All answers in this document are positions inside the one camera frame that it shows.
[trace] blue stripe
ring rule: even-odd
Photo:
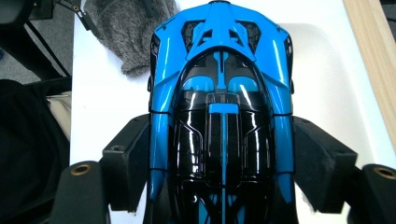
[[[209,105],[209,114],[239,114],[236,104],[214,103]]]

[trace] black cable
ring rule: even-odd
[[[30,21],[26,22],[27,26],[32,30],[32,32],[37,36],[37,38],[40,40],[41,44],[43,44],[44,48],[46,48],[47,52],[50,54],[52,59],[59,65],[59,67],[62,69],[64,74],[67,77],[70,77],[70,74],[67,72],[67,70],[64,68],[64,66],[61,64],[61,62],[58,60],[56,55],[53,53],[52,49],[50,46],[47,44],[47,42],[44,40],[43,36],[37,31],[37,29],[33,26],[33,24]]]

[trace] car windshield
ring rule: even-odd
[[[207,53],[187,68],[177,97],[178,110],[205,109],[211,103],[263,110],[268,104],[254,64],[227,51]]]

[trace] car body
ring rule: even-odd
[[[150,54],[149,199],[166,179],[176,223],[270,223],[279,199],[293,210],[289,33],[212,1],[158,26]]]

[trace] car vent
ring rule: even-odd
[[[210,38],[212,38],[212,30],[208,30],[206,32],[204,32],[204,34],[202,35],[201,40],[199,41],[198,46],[204,44],[207,40],[209,40]]]
[[[239,37],[239,35],[235,31],[232,31],[232,30],[229,30],[229,32],[230,32],[231,40],[235,41],[238,45],[244,47],[244,44],[242,43],[241,38]]]
[[[187,52],[190,51],[192,47],[192,35],[194,32],[194,28],[203,21],[191,21],[191,22],[186,22],[181,29],[181,35],[183,36],[183,41],[184,45],[186,46]]]
[[[262,32],[260,32],[260,29],[256,23],[248,21],[240,21],[239,23],[247,29],[248,46],[250,47],[251,51],[255,53],[256,48],[259,45],[260,37],[262,36]]]

